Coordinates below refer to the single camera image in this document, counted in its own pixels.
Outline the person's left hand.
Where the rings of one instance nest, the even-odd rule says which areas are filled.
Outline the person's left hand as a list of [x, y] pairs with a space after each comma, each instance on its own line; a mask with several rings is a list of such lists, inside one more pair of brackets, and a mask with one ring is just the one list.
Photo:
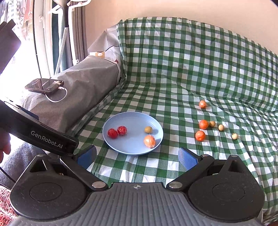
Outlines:
[[9, 155], [11, 152], [10, 134], [0, 129], [0, 162], [3, 161], [4, 154]]

